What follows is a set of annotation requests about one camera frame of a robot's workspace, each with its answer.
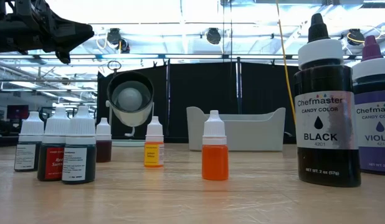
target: white bottle cap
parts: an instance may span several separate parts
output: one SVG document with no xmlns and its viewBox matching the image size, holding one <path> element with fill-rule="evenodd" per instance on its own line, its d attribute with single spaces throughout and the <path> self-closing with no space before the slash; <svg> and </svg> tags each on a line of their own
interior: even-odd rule
<svg viewBox="0 0 385 224">
<path fill-rule="evenodd" d="M 44 122 L 39 118 L 39 112 L 31 111 L 29 117 L 22 122 L 19 141 L 42 141 Z"/>
<path fill-rule="evenodd" d="M 224 122 L 220 119 L 219 112 L 212 110 L 209 119 L 205 121 L 203 145 L 225 145 L 227 144 Z"/>
<path fill-rule="evenodd" d="M 360 62 L 352 67 L 353 79 L 363 78 L 370 75 L 385 74 L 385 58 L 377 58 Z"/>
<path fill-rule="evenodd" d="M 95 122 L 88 113 L 88 106 L 79 106 L 78 113 L 70 120 L 67 144 L 95 144 Z"/>
<path fill-rule="evenodd" d="M 96 128 L 97 141 L 111 140 L 111 126 L 108 124 L 107 118 L 101 118 L 100 124 Z"/>
<path fill-rule="evenodd" d="M 157 116 L 153 116 L 147 126 L 146 142 L 163 142 L 162 124 Z"/>
<path fill-rule="evenodd" d="M 338 40 L 316 40 L 302 46 L 298 51 L 299 69 L 308 62 L 321 59 L 338 59 L 343 64 L 342 44 Z"/>
<path fill-rule="evenodd" d="M 63 107 L 57 107 L 55 114 L 47 119 L 43 143 L 65 143 L 65 136 L 68 133 L 70 120 Z"/>
</svg>

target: plastic bottle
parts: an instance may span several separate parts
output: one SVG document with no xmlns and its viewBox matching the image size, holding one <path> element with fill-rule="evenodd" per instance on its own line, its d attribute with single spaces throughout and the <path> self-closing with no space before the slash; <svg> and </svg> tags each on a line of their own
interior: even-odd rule
<svg viewBox="0 0 385 224">
<path fill-rule="evenodd" d="M 96 162 L 110 162 L 112 153 L 111 126 L 107 118 L 101 118 L 96 129 L 97 160 Z"/>
<path fill-rule="evenodd" d="M 311 18 L 299 50 L 295 111 L 299 178 L 313 184 L 361 184 L 351 69 L 342 45 L 328 37 L 321 14 Z"/>
<path fill-rule="evenodd" d="M 353 67 L 360 166 L 385 175 L 385 58 L 374 36 L 364 45 L 362 62 Z"/>
<path fill-rule="evenodd" d="M 229 178 L 229 148 L 224 122 L 217 110 L 212 110 L 205 121 L 202 137 L 202 178 L 227 180 Z"/>
<path fill-rule="evenodd" d="M 150 124 L 147 126 L 147 135 L 144 145 L 144 166 L 145 167 L 163 167 L 164 162 L 164 144 L 162 124 L 157 116 L 153 116 Z"/>
<path fill-rule="evenodd" d="M 61 180 L 65 135 L 69 129 L 69 123 L 67 112 L 65 108 L 61 107 L 57 107 L 55 114 L 47 119 L 40 147 L 39 169 L 37 170 L 38 180 Z"/>
<path fill-rule="evenodd" d="M 95 122 L 87 106 L 79 106 L 78 113 L 70 120 L 65 138 L 62 182 L 84 184 L 95 179 Z"/>
<path fill-rule="evenodd" d="M 38 112 L 31 111 L 29 117 L 22 122 L 14 162 L 15 171 L 26 172 L 37 170 L 43 133 L 44 122 L 39 118 Z"/>
</svg>

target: black backdrop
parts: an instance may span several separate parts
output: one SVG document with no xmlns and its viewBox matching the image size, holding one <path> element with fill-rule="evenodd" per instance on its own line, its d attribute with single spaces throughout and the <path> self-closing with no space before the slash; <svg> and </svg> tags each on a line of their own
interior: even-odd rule
<svg viewBox="0 0 385 224">
<path fill-rule="evenodd" d="M 293 138 L 285 138 L 284 141 L 296 141 L 284 67 L 244 62 L 241 66 L 242 113 L 264 114 L 285 107 L 285 131 L 292 134 Z M 169 83 L 166 80 L 166 69 L 167 67 L 161 66 L 137 70 L 146 75 L 154 85 L 154 113 L 159 116 L 164 127 L 166 142 L 188 141 L 188 106 L 197 106 L 204 113 L 209 113 L 210 110 L 219 110 L 222 114 L 238 113 L 235 63 L 173 64 L 169 66 Z M 298 67 L 288 67 L 292 93 L 293 75 L 296 72 Z M 98 74 L 98 122 L 101 117 L 108 117 L 109 114 L 105 101 L 111 78 L 112 75 L 104 77 Z M 166 94 L 168 85 L 169 97 Z M 123 125 L 114 114 L 112 119 L 113 137 L 125 138 L 124 134 L 130 133 L 131 128 Z M 150 121 L 151 119 L 136 128 L 135 139 L 145 137 L 146 125 Z"/>
<path fill-rule="evenodd" d="M 293 75 L 299 69 L 295 66 L 288 66 L 287 69 L 294 99 Z M 293 138 L 284 138 L 284 142 L 296 141 L 284 66 L 242 62 L 241 70 L 242 113 L 265 114 L 284 107 L 286 109 L 285 132 L 293 135 Z"/>
<path fill-rule="evenodd" d="M 154 86 L 154 115 L 159 116 L 159 121 L 163 127 L 167 127 L 167 110 L 166 102 L 166 66 L 155 68 L 144 68 L 135 70 L 148 77 Z M 104 77 L 101 73 L 98 74 L 98 101 L 97 101 L 97 122 L 99 123 L 102 117 L 109 118 L 109 108 L 105 106 L 107 101 L 107 86 L 112 79 L 113 74 Z M 136 127 L 135 137 L 133 139 L 144 139 L 146 135 L 147 125 L 151 122 L 151 116 L 141 126 Z M 120 120 L 112 114 L 111 132 L 113 139 L 125 139 L 125 133 L 131 133 L 131 128 L 125 126 Z"/>
<path fill-rule="evenodd" d="M 236 114 L 235 63 L 176 64 L 170 66 L 169 140 L 187 142 L 187 112 L 196 106 L 204 113 L 219 110 Z"/>
</svg>

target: black food coloring bottle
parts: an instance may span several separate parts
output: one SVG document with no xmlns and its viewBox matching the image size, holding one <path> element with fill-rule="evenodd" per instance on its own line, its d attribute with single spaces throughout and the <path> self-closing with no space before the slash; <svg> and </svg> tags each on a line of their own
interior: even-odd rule
<svg viewBox="0 0 385 224">
<path fill-rule="evenodd" d="M 94 119 L 87 106 L 79 106 L 77 114 L 70 120 L 65 139 L 62 182 L 84 184 L 94 181 L 96 156 Z"/>
<path fill-rule="evenodd" d="M 311 18 L 295 79 L 298 173 L 302 181 L 357 187 L 361 183 L 352 71 L 341 42 L 328 37 L 321 14 Z"/>
<path fill-rule="evenodd" d="M 65 108 L 61 107 L 57 107 L 55 114 L 47 119 L 37 170 L 37 179 L 40 181 L 61 180 L 65 135 L 69 123 Z"/>
<path fill-rule="evenodd" d="M 353 66 L 357 137 L 363 172 L 385 175 L 385 58 L 372 35 Z"/>
<path fill-rule="evenodd" d="M 43 133 L 44 123 L 39 118 L 39 113 L 31 111 L 28 119 L 22 122 L 14 161 L 15 171 L 27 172 L 37 170 Z"/>
</svg>

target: white ball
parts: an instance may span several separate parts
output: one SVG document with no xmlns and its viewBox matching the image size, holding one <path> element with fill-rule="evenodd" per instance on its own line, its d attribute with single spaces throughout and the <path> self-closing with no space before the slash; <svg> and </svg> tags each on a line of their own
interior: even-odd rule
<svg viewBox="0 0 385 224">
<path fill-rule="evenodd" d="M 143 103 L 141 93 L 135 88 L 125 88 L 118 95 L 120 107 L 126 111 L 136 111 Z"/>
</svg>

